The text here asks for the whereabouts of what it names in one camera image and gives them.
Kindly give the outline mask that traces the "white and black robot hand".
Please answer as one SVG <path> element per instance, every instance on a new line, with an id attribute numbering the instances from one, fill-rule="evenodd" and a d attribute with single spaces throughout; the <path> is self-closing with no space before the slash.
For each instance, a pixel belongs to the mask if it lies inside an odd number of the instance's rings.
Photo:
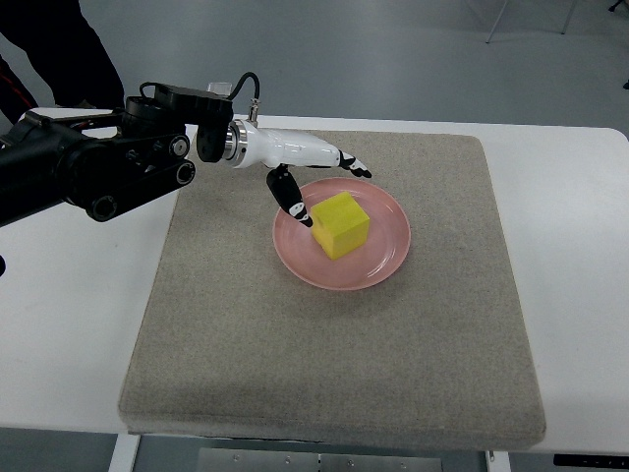
<path id="1" fill-rule="evenodd" d="M 339 167 L 357 177 L 372 176 L 358 158 L 312 134 L 259 128 L 240 119 L 229 125 L 222 161 L 233 168 L 259 163 L 266 166 L 266 185 L 280 208 L 307 227 L 313 225 L 313 220 L 289 170 L 291 166 Z"/>

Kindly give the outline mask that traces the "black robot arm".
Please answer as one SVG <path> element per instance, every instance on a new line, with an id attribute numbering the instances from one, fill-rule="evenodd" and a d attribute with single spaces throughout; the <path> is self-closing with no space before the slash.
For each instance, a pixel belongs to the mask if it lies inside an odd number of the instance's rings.
<path id="1" fill-rule="evenodd" d="M 122 109 L 50 118 L 29 111 L 1 138 L 1 223 L 68 203 L 97 222 L 109 221 L 174 192 L 195 177 L 187 160 L 189 124 L 200 128 L 209 162 L 226 149 L 232 103 L 254 84 L 250 116 L 257 116 L 260 84 L 253 72 L 207 91 L 152 83 L 153 95 L 128 98 Z"/>

